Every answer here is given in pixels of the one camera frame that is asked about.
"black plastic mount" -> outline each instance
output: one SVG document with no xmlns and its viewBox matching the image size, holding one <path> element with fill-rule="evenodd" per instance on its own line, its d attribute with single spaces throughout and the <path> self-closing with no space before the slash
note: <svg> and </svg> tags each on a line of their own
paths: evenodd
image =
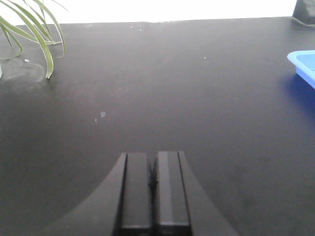
<svg viewBox="0 0 315 236">
<path fill-rule="evenodd" d="M 293 17 L 306 25 L 315 24 L 315 1 L 297 0 Z"/>
<path fill-rule="evenodd" d="M 183 152 L 123 153 L 99 187 L 41 236 L 238 236 Z"/>
</svg>

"blue tray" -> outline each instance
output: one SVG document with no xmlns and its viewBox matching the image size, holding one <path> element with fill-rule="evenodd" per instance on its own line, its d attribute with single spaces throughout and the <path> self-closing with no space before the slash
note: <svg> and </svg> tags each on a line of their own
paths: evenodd
<svg viewBox="0 0 315 236">
<path fill-rule="evenodd" d="M 292 52 L 287 58 L 296 66 L 296 73 L 315 88 L 315 50 Z"/>
</svg>

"black desk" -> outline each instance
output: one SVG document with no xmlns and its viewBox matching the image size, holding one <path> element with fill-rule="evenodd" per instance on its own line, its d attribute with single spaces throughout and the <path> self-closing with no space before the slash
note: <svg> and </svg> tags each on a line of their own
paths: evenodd
<svg viewBox="0 0 315 236">
<path fill-rule="evenodd" d="M 50 80 L 33 43 L 1 61 L 3 235 L 65 215 L 120 152 L 179 149 L 243 236 L 315 234 L 315 90 L 286 59 L 314 48 L 314 28 L 284 17 L 63 30 Z"/>
</svg>

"white background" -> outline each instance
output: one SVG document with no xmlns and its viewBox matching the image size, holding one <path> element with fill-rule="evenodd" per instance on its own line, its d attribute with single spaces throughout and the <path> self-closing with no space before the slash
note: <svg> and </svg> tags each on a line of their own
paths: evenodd
<svg viewBox="0 0 315 236">
<path fill-rule="evenodd" d="M 197 19 L 292 16 L 296 0 L 51 0 L 45 4 L 59 23 L 160 22 Z M 14 13 L 0 7 L 0 15 L 22 24 Z"/>
</svg>

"table surface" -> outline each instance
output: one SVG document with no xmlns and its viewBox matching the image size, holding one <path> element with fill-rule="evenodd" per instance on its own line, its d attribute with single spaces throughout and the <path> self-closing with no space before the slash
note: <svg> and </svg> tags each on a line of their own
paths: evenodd
<svg viewBox="0 0 315 236">
<path fill-rule="evenodd" d="M 1 60 L 0 233 L 60 219 L 121 152 L 183 150 L 241 235 L 315 234 L 315 90 L 286 59 L 314 49 L 314 28 L 291 17 L 62 28 L 50 80 L 34 43 Z"/>
</svg>

